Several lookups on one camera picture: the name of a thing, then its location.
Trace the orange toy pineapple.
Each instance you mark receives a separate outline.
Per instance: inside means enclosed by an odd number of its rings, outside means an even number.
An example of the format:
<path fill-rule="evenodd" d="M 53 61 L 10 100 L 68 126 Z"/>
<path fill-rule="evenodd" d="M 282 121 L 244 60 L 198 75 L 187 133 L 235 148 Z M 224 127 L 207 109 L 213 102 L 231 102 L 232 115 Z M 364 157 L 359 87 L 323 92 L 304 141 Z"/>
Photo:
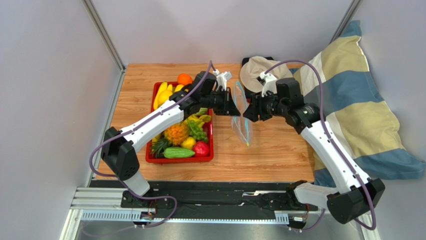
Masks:
<path fill-rule="evenodd" d="M 168 127 L 163 135 L 172 145 L 178 146 L 189 137 L 189 133 L 189 127 L 181 122 Z"/>

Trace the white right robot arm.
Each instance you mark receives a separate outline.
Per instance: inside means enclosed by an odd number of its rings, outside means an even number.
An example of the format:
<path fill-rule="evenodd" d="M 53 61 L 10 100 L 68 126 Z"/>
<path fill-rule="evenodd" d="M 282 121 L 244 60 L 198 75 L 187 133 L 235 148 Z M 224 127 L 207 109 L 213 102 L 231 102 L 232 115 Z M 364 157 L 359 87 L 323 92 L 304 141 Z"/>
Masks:
<path fill-rule="evenodd" d="M 283 117 L 288 125 L 314 149 L 334 181 L 334 187 L 314 185 L 305 180 L 286 188 L 291 208 L 314 205 L 328 210 L 334 219 L 346 224 L 367 212 L 373 212 L 386 187 L 372 179 L 345 151 L 335 138 L 321 109 L 305 103 L 300 84 L 292 77 L 276 79 L 267 74 L 257 77 L 262 91 L 250 96 L 243 116 L 252 121 Z"/>

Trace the clear zip top bag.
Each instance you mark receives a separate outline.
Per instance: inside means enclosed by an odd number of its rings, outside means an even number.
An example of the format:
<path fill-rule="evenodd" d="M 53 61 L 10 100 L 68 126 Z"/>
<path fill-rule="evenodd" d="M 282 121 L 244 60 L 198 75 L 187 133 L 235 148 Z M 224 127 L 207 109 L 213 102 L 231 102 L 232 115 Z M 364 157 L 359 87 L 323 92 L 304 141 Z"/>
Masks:
<path fill-rule="evenodd" d="M 252 145 L 253 140 L 253 127 L 252 122 L 243 116 L 243 113 L 247 110 L 249 103 L 245 95 L 244 86 L 239 80 L 233 85 L 233 103 L 240 112 L 240 116 L 232 117 L 232 130 L 238 139 L 249 148 Z"/>

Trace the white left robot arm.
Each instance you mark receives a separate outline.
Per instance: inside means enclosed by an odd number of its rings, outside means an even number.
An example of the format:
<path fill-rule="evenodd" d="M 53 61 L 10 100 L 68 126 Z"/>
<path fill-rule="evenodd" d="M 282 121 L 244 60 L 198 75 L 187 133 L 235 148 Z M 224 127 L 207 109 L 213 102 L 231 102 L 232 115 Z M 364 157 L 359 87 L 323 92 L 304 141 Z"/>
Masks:
<path fill-rule="evenodd" d="M 146 117 L 120 130 L 111 127 L 104 134 L 101 159 L 125 187 L 137 196 L 145 195 L 150 185 L 139 171 L 137 153 L 156 135 L 198 113 L 200 108 L 211 109 L 219 116 L 239 116 L 227 87 L 231 78 L 229 71 L 202 71 L 192 84 L 173 93 Z"/>

